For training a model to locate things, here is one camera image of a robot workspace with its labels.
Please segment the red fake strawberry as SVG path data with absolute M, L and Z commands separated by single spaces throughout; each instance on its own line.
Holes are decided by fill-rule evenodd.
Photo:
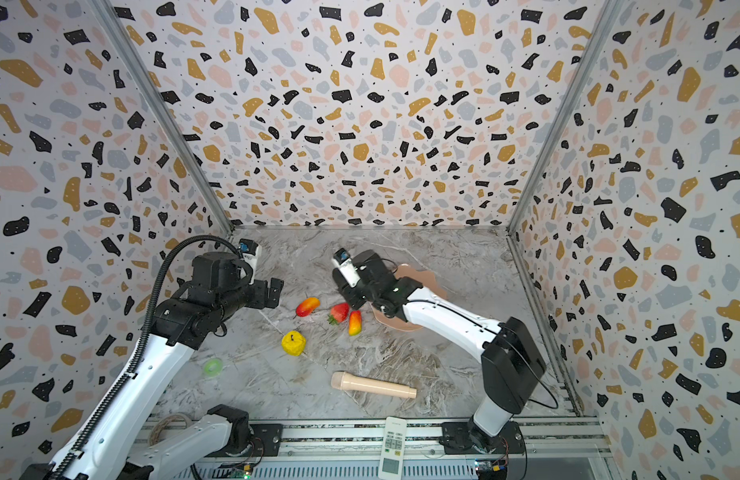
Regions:
M 350 306 L 348 303 L 340 303 L 333 306 L 328 313 L 328 323 L 338 325 L 344 322 L 350 315 Z

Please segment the red yellow fake mango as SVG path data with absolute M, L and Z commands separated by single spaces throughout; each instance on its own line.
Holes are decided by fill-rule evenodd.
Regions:
M 360 311 L 353 311 L 348 319 L 348 334 L 356 336 L 362 332 L 362 315 Z

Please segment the red orange fake mango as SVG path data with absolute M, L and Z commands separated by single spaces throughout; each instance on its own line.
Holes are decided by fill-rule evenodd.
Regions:
M 310 297 L 302 301 L 296 308 L 298 317 L 307 317 L 311 315 L 320 306 L 320 300 L 316 297 Z

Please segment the yellow fake bell pepper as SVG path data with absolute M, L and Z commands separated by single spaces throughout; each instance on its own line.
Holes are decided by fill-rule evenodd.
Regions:
M 281 340 L 283 351 L 295 357 L 300 356 L 304 352 L 306 344 L 306 338 L 295 330 L 286 333 Z

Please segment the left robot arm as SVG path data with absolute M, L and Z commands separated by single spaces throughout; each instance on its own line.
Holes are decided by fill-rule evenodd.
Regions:
M 239 309 L 275 308 L 283 281 L 256 276 L 261 247 L 243 240 L 236 253 L 194 258 L 192 278 L 170 298 L 149 306 L 141 338 L 83 427 L 48 463 L 28 466 L 24 479 L 170 479 L 210 453 L 250 449 L 249 415 L 217 405 L 158 444 L 134 443 L 157 401 L 208 335 Z

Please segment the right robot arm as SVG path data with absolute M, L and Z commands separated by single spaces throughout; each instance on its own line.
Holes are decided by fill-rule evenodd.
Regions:
M 332 257 L 332 277 L 352 307 L 366 303 L 387 318 L 424 327 L 479 361 L 484 398 L 467 422 L 466 440 L 446 444 L 459 451 L 492 453 L 503 445 L 501 431 L 524 409 L 546 371 L 526 325 L 515 317 L 486 318 L 434 293 L 420 281 L 396 277 L 382 257 L 366 250 L 352 257 L 344 248 Z

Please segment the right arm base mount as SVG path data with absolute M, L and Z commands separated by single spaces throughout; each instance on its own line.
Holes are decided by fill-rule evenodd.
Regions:
M 439 443 L 448 455 L 504 455 L 526 452 L 519 424 L 507 422 L 501 431 L 489 436 L 471 420 L 468 422 L 444 422 Z

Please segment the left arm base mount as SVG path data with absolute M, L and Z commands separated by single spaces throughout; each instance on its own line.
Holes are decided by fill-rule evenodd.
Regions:
M 276 457 L 283 439 L 282 423 L 253 423 L 239 444 L 232 441 L 222 449 L 207 454 L 208 458 L 236 461 Z

